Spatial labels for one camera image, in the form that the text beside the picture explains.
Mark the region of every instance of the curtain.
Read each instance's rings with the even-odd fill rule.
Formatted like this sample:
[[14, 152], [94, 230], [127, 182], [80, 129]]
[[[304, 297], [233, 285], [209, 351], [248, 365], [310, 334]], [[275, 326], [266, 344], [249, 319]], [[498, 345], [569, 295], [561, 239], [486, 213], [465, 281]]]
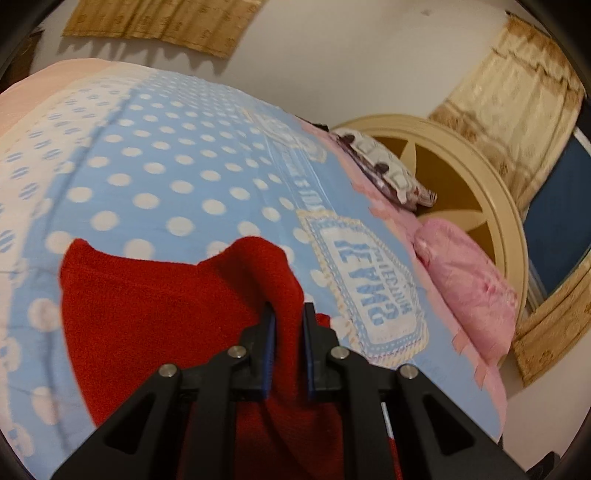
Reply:
[[64, 36], [158, 38], [228, 58], [266, 0], [80, 0]]
[[567, 280], [517, 326], [513, 350], [525, 386], [542, 376], [591, 326], [591, 252]]
[[566, 146], [583, 86], [553, 40], [509, 17], [478, 67], [430, 115], [496, 168], [525, 218]]

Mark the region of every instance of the pink bedding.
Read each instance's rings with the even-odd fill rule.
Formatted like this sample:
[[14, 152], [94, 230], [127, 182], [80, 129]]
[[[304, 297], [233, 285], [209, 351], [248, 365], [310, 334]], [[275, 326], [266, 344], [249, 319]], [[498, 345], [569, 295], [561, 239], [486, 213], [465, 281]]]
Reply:
[[515, 335], [515, 290], [478, 244], [446, 220], [428, 220], [414, 249], [482, 357], [498, 364]]

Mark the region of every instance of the red towel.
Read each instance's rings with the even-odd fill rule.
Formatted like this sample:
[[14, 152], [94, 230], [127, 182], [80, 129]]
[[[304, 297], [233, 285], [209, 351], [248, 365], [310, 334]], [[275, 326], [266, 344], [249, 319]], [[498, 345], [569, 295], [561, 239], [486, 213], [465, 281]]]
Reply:
[[[113, 257], [77, 239], [60, 281], [70, 360], [97, 425], [160, 365], [192, 367], [235, 345], [269, 301], [277, 316], [272, 390], [264, 403], [239, 404], [236, 471], [246, 480], [343, 478], [336, 407], [307, 401], [304, 296], [279, 247], [247, 237], [186, 265]], [[397, 462], [396, 471], [400, 479]]]

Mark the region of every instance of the white wall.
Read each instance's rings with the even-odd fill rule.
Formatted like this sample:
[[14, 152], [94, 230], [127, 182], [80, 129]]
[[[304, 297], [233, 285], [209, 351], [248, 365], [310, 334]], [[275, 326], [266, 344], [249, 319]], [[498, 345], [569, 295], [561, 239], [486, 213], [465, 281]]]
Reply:
[[[269, 0], [228, 60], [151, 40], [61, 38], [77, 0], [45, 22], [33, 70], [100, 57], [192, 74], [335, 125], [370, 113], [427, 115], [486, 54], [514, 0]], [[507, 451], [529, 468], [563, 453], [591, 403], [591, 336], [523, 390], [514, 362]]]

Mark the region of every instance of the blue bedsheet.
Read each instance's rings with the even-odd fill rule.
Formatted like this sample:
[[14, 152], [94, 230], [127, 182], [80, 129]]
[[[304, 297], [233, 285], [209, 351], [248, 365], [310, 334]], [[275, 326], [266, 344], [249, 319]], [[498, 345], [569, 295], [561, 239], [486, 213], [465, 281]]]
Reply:
[[60, 261], [76, 237], [194, 264], [261, 235], [317, 311], [347, 317], [368, 358], [417, 364], [499, 436], [498, 406], [452, 348], [409, 252], [297, 118], [224, 85], [113, 69], [0, 138], [0, 428], [37, 479], [94, 429], [59, 308]]

